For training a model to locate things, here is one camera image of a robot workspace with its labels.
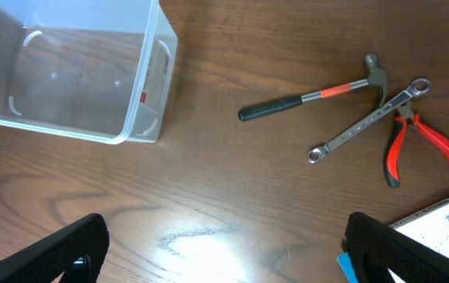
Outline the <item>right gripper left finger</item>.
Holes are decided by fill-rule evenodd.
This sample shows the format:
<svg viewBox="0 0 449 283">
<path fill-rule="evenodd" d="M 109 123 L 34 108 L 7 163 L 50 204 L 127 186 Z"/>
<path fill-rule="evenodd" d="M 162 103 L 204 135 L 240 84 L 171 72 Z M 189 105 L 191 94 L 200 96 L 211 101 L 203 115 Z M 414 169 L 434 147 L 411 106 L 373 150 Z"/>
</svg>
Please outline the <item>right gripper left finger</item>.
<svg viewBox="0 0 449 283">
<path fill-rule="evenodd" d="M 95 282 L 109 250 L 102 215 L 91 213 L 0 261 L 1 282 Z"/>
</svg>

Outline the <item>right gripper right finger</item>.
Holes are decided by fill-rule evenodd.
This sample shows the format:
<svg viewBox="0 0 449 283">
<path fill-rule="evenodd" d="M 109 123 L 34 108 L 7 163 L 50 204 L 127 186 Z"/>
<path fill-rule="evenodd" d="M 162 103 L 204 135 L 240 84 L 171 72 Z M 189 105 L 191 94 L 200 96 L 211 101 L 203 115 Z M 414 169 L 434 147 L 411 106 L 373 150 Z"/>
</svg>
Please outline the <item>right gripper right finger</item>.
<svg viewBox="0 0 449 283">
<path fill-rule="evenodd" d="M 448 282 L 449 258 L 393 230 L 362 212 L 349 215 L 344 248 L 356 280 Z"/>
</svg>

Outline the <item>white blue card package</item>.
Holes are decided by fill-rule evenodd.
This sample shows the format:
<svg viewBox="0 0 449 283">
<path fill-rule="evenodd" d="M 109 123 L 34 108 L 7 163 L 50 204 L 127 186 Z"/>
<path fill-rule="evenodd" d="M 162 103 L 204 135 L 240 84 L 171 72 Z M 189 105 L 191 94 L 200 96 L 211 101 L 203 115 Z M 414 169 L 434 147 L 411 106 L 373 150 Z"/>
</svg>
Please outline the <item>white blue card package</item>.
<svg viewBox="0 0 449 283">
<path fill-rule="evenodd" d="M 449 258 L 449 198 L 386 226 Z M 337 257 L 337 262 L 348 281 L 359 283 L 345 251 L 344 239 L 344 253 Z M 392 278 L 392 283 L 405 283 L 397 274 L 392 274 Z"/>
</svg>

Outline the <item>silver ring spanner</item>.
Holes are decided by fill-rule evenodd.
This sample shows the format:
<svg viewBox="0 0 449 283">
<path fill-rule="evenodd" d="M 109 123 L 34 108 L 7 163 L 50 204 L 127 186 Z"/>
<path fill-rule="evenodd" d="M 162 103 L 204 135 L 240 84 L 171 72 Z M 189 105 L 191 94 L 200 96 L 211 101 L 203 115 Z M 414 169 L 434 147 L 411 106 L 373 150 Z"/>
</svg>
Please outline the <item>silver ring spanner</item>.
<svg viewBox="0 0 449 283">
<path fill-rule="evenodd" d="M 307 153 L 307 162 L 310 164 L 319 162 L 328 153 L 331 153 L 349 139 L 365 130 L 368 126 L 392 112 L 394 109 L 413 98 L 420 97 L 421 95 L 428 93 L 431 85 L 431 82 L 427 78 L 419 78 L 414 80 L 405 90 L 386 101 L 380 108 L 374 110 L 368 116 L 364 117 L 359 122 L 343 131 L 341 134 L 329 140 L 324 145 L 318 146 L 309 151 Z"/>
</svg>

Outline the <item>black handled claw hammer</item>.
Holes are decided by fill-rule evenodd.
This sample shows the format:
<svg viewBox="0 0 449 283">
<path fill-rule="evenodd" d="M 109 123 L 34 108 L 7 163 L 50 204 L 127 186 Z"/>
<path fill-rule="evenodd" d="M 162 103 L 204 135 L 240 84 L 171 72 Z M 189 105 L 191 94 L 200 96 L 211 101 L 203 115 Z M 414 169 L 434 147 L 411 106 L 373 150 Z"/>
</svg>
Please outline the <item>black handled claw hammer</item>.
<svg viewBox="0 0 449 283">
<path fill-rule="evenodd" d="M 277 112 L 283 112 L 285 110 L 298 107 L 309 101 L 330 98 L 364 88 L 370 88 L 377 91 L 376 107 L 379 108 L 385 103 L 385 98 L 388 96 L 387 74 L 381 67 L 379 57 L 375 53 L 367 54 L 363 58 L 363 63 L 368 70 L 368 76 L 366 79 L 360 79 L 354 82 L 341 84 L 339 86 L 333 86 L 309 94 L 290 95 L 270 101 L 260 102 L 254 105 L 248 105 L 238 111 L 238 119 L 240 121 L 258 119 L 260 117 L 269 116 Z"/>
</svg>

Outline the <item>clear plastic container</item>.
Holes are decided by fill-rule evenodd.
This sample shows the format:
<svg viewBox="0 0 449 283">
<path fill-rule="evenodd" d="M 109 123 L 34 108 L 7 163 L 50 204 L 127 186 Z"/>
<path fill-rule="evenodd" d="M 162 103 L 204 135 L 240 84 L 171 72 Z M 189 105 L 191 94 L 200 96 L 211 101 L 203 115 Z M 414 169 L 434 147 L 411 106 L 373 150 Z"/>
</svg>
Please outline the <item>clear plastic container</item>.
<svg viewBox="0 0 449 283">
<path fill-rule="evenodd" d="M 177 51 L 157 0 L 0 0 L 0 126 L 153 143 Z"/>
</svg>

